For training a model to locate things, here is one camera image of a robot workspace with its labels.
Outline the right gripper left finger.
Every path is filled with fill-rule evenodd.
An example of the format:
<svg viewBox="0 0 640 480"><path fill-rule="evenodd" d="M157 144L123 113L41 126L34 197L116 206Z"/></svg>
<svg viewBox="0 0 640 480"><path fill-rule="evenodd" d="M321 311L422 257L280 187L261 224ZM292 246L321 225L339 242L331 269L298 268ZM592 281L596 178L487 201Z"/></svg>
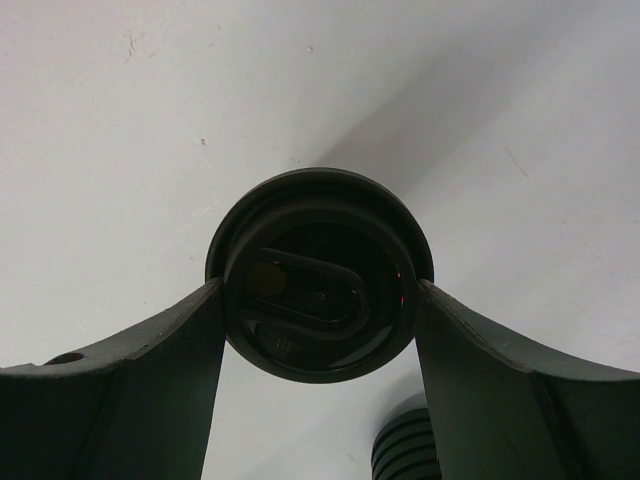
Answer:
<svg viewBox="0 0 640 480"><path fill-rule="evenodd" d="M225 332L219 280L42 365L1 371L5 479L198 479Z"/></svg>

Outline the black plastic cup lid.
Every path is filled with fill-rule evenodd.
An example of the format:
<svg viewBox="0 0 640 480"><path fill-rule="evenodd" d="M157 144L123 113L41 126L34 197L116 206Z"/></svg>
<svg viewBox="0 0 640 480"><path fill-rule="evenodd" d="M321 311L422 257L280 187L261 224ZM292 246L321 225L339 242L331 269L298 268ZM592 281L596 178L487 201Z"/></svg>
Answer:
<svg viewBox="0 0 640 480"><path fill-rule="evenodd" d="M365 376L412 341L418 284L434 277L426 236L404 203L341 169L268 179L229 210L207 279L223 287L228 343L282 379Z"/></svg>

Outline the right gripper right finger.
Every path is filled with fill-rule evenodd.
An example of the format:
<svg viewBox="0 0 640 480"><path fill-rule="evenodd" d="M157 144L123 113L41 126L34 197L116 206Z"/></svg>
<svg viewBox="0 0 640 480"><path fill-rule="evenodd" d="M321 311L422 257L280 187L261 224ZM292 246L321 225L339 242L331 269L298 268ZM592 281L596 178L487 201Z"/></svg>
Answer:
<svg viewBox="0 0 640 480"><path fill-rule="evenodd" d="M428 281L415 334L447 479L635 479L639 376L545 346Z"/></svg>

